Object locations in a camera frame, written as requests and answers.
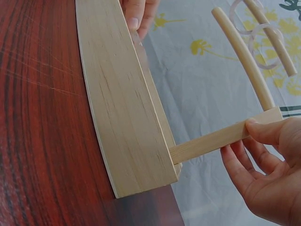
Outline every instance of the rubber band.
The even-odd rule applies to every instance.
[[[256,64],[258,65],[258,67],[262,68],[262,69],[265,69],[265,70],[270,70],[274,67],[276,67],[278,64],[280,64],[280,59],[278,58],[274,63],[270,64],[270,65],[263,65],[261,63],[259,63],[255,56],[254,56],[254,47],[253,47],[253,43],[254,43],[254,40],[255,40],[255,36],[256,34],[261,30],[261,29],[264,29],[264,28],[270,28],[272,29],[278,36],[278,38],[280,39],[281,42],[284,43],[284,38],[283,38],[283,35],[282,33],[280,32],[280,30],[278,30],[275,26],[271,25],[271,24],[260,24],[258,26],[256,26],[251,34],[250,34],[250,39],[249,39],[249,43],[248,43],[248,48],[249,48],[249,51],[251,52]]]
[[[231,7],[230,7],[229,19],[230,19],[230,21],[233,23],[233,25],[234,25],[234,27],[236,28],[236,30],[238,31],[238,33],[243,34],[243,35],[249,35],[249,34],[251,34],[252,30],[250,30],[250,31],[246,31],[246,30],[245,30],[245,31],[242,31],[242,30],[240,30],[239,28],[236,27],[235,21],[234,21],[235,9],[236,9],[237,5],[238,5],[240,2],[242,2],[242,1],[244,1],[244,0],[235,0],[235,1],[233,2],[233,4],[232,4]],[[255,4],[258,6],[258,8],[259,8],[260,10],[263,10],[263,5],[262,5],[262,3],[261,3],[259,0],[254,0],[254,2],[255,2]]]

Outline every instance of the wood grain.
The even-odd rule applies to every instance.
[[[0,0],[0,225],[182,226],[170,186],[116,200],[72,0]]]
[[[225,33],[231,46],[238,56],[244,70],[249,77],[249,80],[255,90],[257,98],[264,111],[275,107],[273,97],[269,88],[254,60],[245,42],[239,35],[238,31],[220,7],[212,10],[212,15]]]
[[[76,0],[98,142],[116,197],[177,181],[119,0]]]
[[[279,107],[274,107],[254,116],[254,118],[259,123],[265,124],[281,121],[282,114]],[[245,124],[246,121],[241,121],[229,127],[188,141],[184,144],[172,147],[170,149],[170,154],[173,162],[175,164],[184,162],[248,137],[249,133],[246,130]]]

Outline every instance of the curved wooden dowel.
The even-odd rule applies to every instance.
[[[256,5],[253,0],[244,0],[244,3],[252,12],[258,23],[260,24],[268,24],[269,21],[264,15],[264,13],[260,10],[260,8]],[[293,62],[288,55],[287,50],[285,49],[284,44],[279,39],[278,35],[270,28],[264,28],[264,32],[266,33],[268,39],[270,40],[271,44],[273,45],[286,73],[288,76],[295,75],[297,70],[293,65]]]
[[[231,43],[234,51],[236,52],[246,74],[251,81],[251,84],[255,90],[255,93],[259,99],[259,102],[264,111],[275,107],[272,95],[267,87],[263,76],[252,57],[250,51],[248,50],[243,39],[235,29],[234,25],[231,23],[229,18],[226,16],[224,11],[216,7],[212,10],[212,14],[215,17],[217,23],[220,25],[221,29],[227,36],[229,42]]]
[[[259,123],[271,123],[282,120],[279,107],[267,110],[254,116]],[[246,121],[241,121],[232,126],[204,135],[169,149],[174,164],[184,162],[203,154],[209,153],[249,136],[245,126]]]

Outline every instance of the tablecloth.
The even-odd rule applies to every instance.
[[[301,2],[261,0],[270,23],[282,32],[298,70],[287,77],[282,65],[262,70],[283,115],[300,114]],[[227,15],[232,0],[162,0],[154,24],[144,40],[162,105],[177,144],[214,132],[262,111],[238,58],[211,14],[221,7]],[[244,3],[236,10],[236,24],[253,29],[257,22]],[[255,57],[271,63],[277,55],[261,33]],[[295,106],[286,112],[286,106]],[[271,226],[253,215],[231,183],[220,152],[213,151],[183,163],[172,188],[186,226]]]

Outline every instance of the finger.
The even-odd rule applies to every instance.
[[[271,174],[282,161],[271,154],[266,147],[252,137],[245,138],[243,144],[252,155],[258,167],[266,174]]]
[[[255,179],[258,179],[258,178],[264,176],[263,174],[261,174],[260,172],[257,172],[254,169],[254,166],[253,166],[248,154],[246,153],[245,147],[241,140],[231,144],[230,147],[233,150],[234,154],[236,155],[237,159],[240,161],[240,163]]]
[[[246,128],[250,135],[259,143],[266,145],[278,145],[279,136],[285,120],[269,124],[259,124],[255,119],[246,121]]]
[[[146,0],[145,10],[142,18],[141,25],[138,29],[138,34],[141,39],[144,39],[146,36],[158,9],[160,0]]]
[[[239,193],[244,197],[248,187],[255,181],[252,175],[239,162],[230,146],[221,148],[223,164],[231,181]]]
[[[136,31],[138,30],[144,15],[145,0],[128,0],[125,4],[127,26],[129,30]]]

